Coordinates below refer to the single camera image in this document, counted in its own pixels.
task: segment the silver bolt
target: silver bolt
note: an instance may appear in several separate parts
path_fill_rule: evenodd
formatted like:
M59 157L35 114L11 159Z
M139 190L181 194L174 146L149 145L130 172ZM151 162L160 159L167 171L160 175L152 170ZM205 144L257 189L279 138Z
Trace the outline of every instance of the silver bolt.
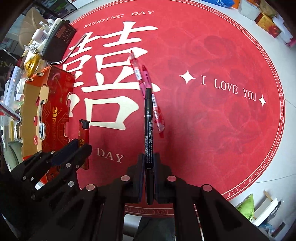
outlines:
M126 181L128 181L128 180L130 180L130 179L131 179L131 178L130 178L130 176L128 176L128 175L124 175L124 176L121 177L121 180L124 181L124 182L126 182Z
M85 189L87 191L92 191L92 190L94 190L94 188L95 188L95 185L94 184L88 184Z
M208 184L203 185L202 188L206 192L210 192L212 190L212 187L210 185L208 185Z
M68 186L69 186L69 187L74 186L74 182L73 182L73 181L69 181Z
M177 178L176 178L175 176L168 176L167 180L168 180L169 182L174 182L174 181L177 180Z

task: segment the white tile floor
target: white tile floor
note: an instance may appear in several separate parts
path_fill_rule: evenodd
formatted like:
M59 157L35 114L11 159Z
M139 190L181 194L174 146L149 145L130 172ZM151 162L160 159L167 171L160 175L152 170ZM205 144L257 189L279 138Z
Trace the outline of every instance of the white tile floor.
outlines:
M275 227L278 227L282 221L286 223L285 228L276 237L277 241L281 240L296 219L296 46L287 47L279 37L273 38L258 27L254 21L240 15L234 8L227 9L204 1L197 1L219 10L246 28L267 52L280 77L286 104L286 120L280 146L272 162L258 180L230 202L237 205L250 193L253 193L256 206L264 198L263 190L266 190L271 197L282 200L283 203L277 215L270 222ZM73 3L76 7L88 4L67 16L66 19L73 21L88 11L109 2L113 1L77 0ZM139 220L139 217L126 215L125 225L136 228Z

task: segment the black marker pen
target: black marker pen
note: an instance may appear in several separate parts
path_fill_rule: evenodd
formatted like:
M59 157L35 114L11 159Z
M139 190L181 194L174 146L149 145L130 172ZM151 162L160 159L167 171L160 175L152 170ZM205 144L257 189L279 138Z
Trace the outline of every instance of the black marker pen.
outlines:
M146 88L145 97L145 184L146 201L148 205L153 203L154 180L153 180L153 105L152 90Z

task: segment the transparent red pen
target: transparent red pen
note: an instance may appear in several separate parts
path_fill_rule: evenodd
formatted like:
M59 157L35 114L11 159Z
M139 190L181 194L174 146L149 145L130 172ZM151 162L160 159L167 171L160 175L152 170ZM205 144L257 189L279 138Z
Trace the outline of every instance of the transparent red pen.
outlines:
M142 70L143 70L143 76L144 76L146 88L152 89L151 79L145 65L142 65ZM156 97L153 91L152 91L152 106L153 106L153 112L154 112L159 135L161 138L164 138L163 131L165 129L165 120L163 119L162 113L160 111L160 107L157 105Z
M137 81L139 82L140 90L142 92L143 98L145 99L146 87L145 87L145 84L143 83L143 80L142 80L142 76L141 76L141 71L140 71L138 60L135 57L133 51L131 51L130 62L131 62L131 66L133 67L133 71L135 72Z

